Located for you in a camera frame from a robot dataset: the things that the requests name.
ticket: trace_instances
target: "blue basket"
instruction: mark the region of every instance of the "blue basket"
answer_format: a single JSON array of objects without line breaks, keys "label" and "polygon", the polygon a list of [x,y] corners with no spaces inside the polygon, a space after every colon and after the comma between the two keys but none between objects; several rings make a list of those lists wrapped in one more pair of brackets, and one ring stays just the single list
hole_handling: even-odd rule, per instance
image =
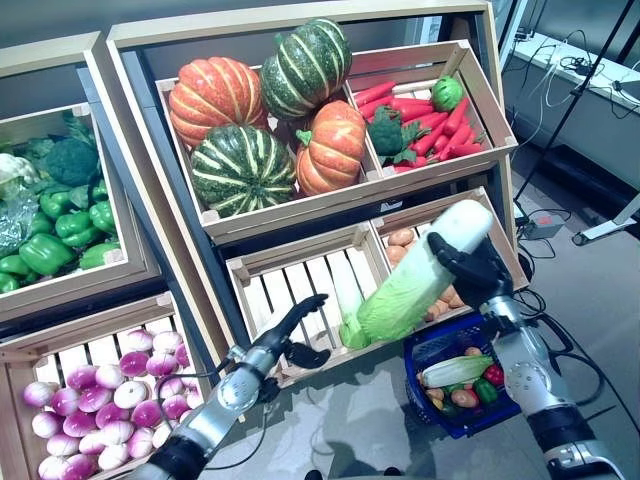
[{"label": "blue basket", "polygon": [[415,333],[404,341],[404,363],[407,370],[407,396],[418,416],[426,423],[441,425],[453,438],[470,437],[520,413],[504,387],[498,389],[498,399],[490,405],[463,409],[455,417],[445,417],[431,403],[418,383],[416,374],[449,358],[464,355],[467,347],[478,347],[491,355],[499,365],[491,342],[482,332],[484,320],[470,314]]}]

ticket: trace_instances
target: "carrot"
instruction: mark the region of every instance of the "carrot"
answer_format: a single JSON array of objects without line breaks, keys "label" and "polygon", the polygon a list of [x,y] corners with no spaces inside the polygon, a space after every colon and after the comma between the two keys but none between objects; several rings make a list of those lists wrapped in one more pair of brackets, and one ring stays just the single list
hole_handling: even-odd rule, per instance
[{"label": "carrot", "polygon": [[452,136],[458,130],[462,119],[464,118],[464,112],[469,106],[469,98],[464,97],[460,100],[460,103],[453,109],[453,112],[449,115],[447,119],[447,123],[444,126],[444,133],[449,136]]},{"label": "carrot", "polygon": [[375,87],[367,88],[366,90],[362,90],[354,95],[356,100],[356,105],[361,107],[362,105],[366,105],[369,102],[373,102],[374,100],[378,100],[379,98],[384,97],[388,93],[391,93],[393,87],[396,86],[396,82],[384,82],[380,85],[376,85]]},{"label": "carrot", "polygon": [[393,100],[393,97],[391,95],[382,97],[377,100],[373,100],[372,102],[369,102],[362,107],[358,107],[358,110],[360,110],[360,113],[364,118],[373,117],[376,113],[376,108],[381,105],[389,105],[391,103],[391,100]]},{"label": "carrot", "polygon": [[456,133],[453,134],[451,139],[449,139],[447,146],[440,152],[440,159],[442,161],[449,160],[451,148],[457,145],[462,145],[469,136],[469,132],[471,132],[471,127],[469,125],[461,125]]}]

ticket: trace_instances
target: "gray floor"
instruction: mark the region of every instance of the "gray floor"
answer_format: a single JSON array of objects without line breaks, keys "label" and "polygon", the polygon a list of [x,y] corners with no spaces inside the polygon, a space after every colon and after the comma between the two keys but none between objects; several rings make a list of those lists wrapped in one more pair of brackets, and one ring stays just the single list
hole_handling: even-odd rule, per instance
[{"label": "gray floor", "polygon": [[[525,149],[518,156],[523,165],[531,156]],[[516,188],[521,178],[514,173]],[[522,203],[526,211],[561,207],[582,213],[584,208],[575,197],[540,178],[526,190]],[[532,288],[545,297],[548,311],[575,334],[637,415],[639,243],[620,233],[576,247],[571,237],[585,226],[574,214],[551,240],[557,258],[536,262]],[[547,254],[541,242],[526,244],[534,254]],[[299,480],[312,468],[339,478],[373,474],[390,465],[438,479],[549,478],[521,417],[459,440],[423,424],[407,403],[401,353],[400,344],[388,345],[282,392],[256,456],[242,466],[207,472],[202,478]],[[571,360],[561,366],[575,398],[588,395],[594,375]],[[614,404],[607,389],[583,408],[583,414]],[[252,412],[244,426],[232,432],[230,445],[212,465],[231,463],[249,453],[259,438],[260,419],[260,412]],[[638,437],[622,409],[618,406],[594,419],[591,426],[627,479],[640,478]]]}]

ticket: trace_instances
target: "onion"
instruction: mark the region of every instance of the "onion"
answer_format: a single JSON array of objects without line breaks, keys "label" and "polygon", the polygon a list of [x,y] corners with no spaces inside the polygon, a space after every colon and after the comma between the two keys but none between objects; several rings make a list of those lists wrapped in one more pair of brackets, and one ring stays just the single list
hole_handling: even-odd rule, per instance
[{"label": "onion", "polygon": [[100,430],[91,430],[84,437],[80,439],[80,445],[78,445],[80,453],[87,455],[97,455],[104,450],[104,443],[102,443],[102,432]]},{"label": "onion", "polygon": [[146,457],[153,450],[153,430],[139,428],[127,442],[127,450],[133,458]]},{"label": "onion", "polygon": [[158,396],[160,398],[168,398],[173,395],[178,395],[184,391],[184,383],[180,378],[175,377],[171,378],[165,382],[162,381],[162,378],[158,380],[156,385],[159,385],[162,382],[162,386],[160,387],[160,391],[158,392]]},{"label": "onion", "polygon": [[53,412],[40,412],[31,421],[31,428],[40,438],[51,438],[62,430],[64,417]]},{"label": "onion", "polygon": [[124,375],[118,365],[102,365],[96,371],[96,383],[115,390],[124,383]]},{"label": "onion", "polygon": [[97,412],[111,401],[112,391],[108,388],[93,386],[87,388],[78,400],[78,409],[83,412]]},{"label": "onion", "polygon": [[189,410],[189,405],[182,395],[174,395],[162,402],[162,408],[171,420],[180,418],[184,412]]},{"label": "onion", "polygon": [[120,408],[133,408],[147,399],[149,387],[144,382],[124,382],[113,394],[113,402]]},{"label": "onion", "polygon": [[161,420],[162,411],[155,400],[139,403],[131,414],[131,421],[139,427],[155,427]]},{"label": "onion", "polygon": [[153,335],[147,330],[139,329],[127,333],[127,344],[136,352],[151,350],[153,346]]},{"label": "onion", "polygon": [[70,415],[78,409],[79,397],[73,388],[61,388],[51,397],[51,407],[58,415]]},{"label": "onion", "polygon": [[22,391],[24,403],[30,407],[44,407],[49,405],[53,394],[60,386],[53,382],[33,382]]},{"label": "onion", "polygon": [[96,413],[96,425],[98,428],[104,428],[107,423],[115,420],[129,420],[129,410],[120,408],[115,403],[110,402]]},{"label": "onion", "polygon": [[126,444],[109,445],[98,457],[98,466],[102,470],[113,470],[122,466],[127,458],[129,458],[129,452]]},{"label": "onion", "polygon": [[56,433],[47,442],[47,452],[56,457],[71,455],[78,451],[80,440],[64,433]]},{"label": "onion", "polygon": [[178,361],[168,353],[154,353],[147,362],[147,371],[154,377],[169,375],[178,369]]},{"label": "onion", "polygon": [[38,466],[38,475],[42,480],[60,480],[66,466],[63,457],[47,457]]},{"label": "onion", "polygon": [[73,412],[62,424],[62,430],[70,437],[84,437],[91,430],[95,430],[95,415],[86,412]]},{"label": "onion", "polygon": [[182,344],[182,335],[178,332],[162,332],[153,338],[153,349],[159,353],[173,353]]},{"label": "onion", "polygon": [[96,370],[93,365],[83,365],[67,377],[67,385],[77,390],[93,387],[96,384]]},{"label": "onion", "polygon": [[129,352],[120,359],[120,370],[127,377],[140,377],[147,371],[149,355],[144,352]]},{"label": "onion", "polygon": [[79,453],[67,459],[60,480],[87,480],[95,471],[95,460]]}]

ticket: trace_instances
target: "green bell pepper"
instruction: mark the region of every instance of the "green bell pepper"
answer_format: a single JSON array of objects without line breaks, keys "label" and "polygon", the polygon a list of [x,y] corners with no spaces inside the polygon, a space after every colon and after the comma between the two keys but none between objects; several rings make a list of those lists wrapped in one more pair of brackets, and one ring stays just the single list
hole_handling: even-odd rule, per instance
[{"label": "green bell pepper", "polygon": [[18,277],[26,277],[32,270],[20,258],[20,255],[9,255],[0,259],[0,272],[10,273]]},{"label": "green bell pepper", "polygon": [[491,382],[484,378],[479,378],[473,382],[473,390],[478,395],[478,398],[485,405],[493,403],[498,399],[498,391],[496,387],[491,385]]},{"label": "green bell pepper", "polygon": [[11,292],[20,288],[20,283],[8,273],[0,273],[0,293]]},{"label": "green bell pepper", "polygon": [[73,207],[69,192],[43,193],[40,195],[40,209],[54,220]]},{"label": "green bell pepper", "polygon": [[89,209],[93,225],[103,232],[116,233],[116,221],[113,218],[111,204],[108,200],[96,203]]},{"label": "green bell pepper", "polygon": [[48,233],[38,233],[18,250],[20,258],[40,275],[54,275],[75,258],[73,250]]},{"label": "green bell pepper", "polygon": [[56,233],[68,247],[84,247],[103,235],[102,230],[93,226],[89,212],[62,215],[56,220]]},{"label": "green bell pepper", "polygon": [[105,256],[109,252],[113,252],[113,255],[115,255],[115,250],[120,250],[119,242],[100,243],[87,248],[82,257],[80,257],[80,268],[83,270],[89,270],[90,268],[104,265]]}]

